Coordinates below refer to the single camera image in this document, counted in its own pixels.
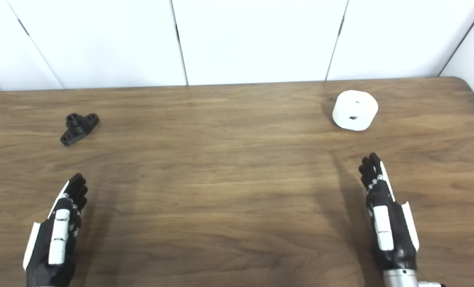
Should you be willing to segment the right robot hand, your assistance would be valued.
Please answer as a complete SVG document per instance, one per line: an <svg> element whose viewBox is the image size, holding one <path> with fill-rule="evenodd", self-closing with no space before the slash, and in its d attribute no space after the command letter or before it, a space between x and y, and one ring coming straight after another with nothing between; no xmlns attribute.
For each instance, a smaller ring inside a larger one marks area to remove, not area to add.
<svg viewBox="0 0 474 287"><path fill-rule="evenodd" d="M376 153L364 157L358 170L366 189L372 249L379 269L417 270L419 238L410 203L396 200L385 164Z"/></svg>

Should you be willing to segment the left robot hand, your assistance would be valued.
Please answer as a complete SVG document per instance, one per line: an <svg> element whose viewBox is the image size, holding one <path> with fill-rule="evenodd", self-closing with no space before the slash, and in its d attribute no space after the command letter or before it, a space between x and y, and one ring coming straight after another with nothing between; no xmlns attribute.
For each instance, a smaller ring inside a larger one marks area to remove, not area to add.
<svg viewBox="0 0 474 287"><path fill-rule="evenodd" d="M70 285L87 192L84 176L75 174L55 198L46 220L33 223L23 259L27 287Z"/></svg>

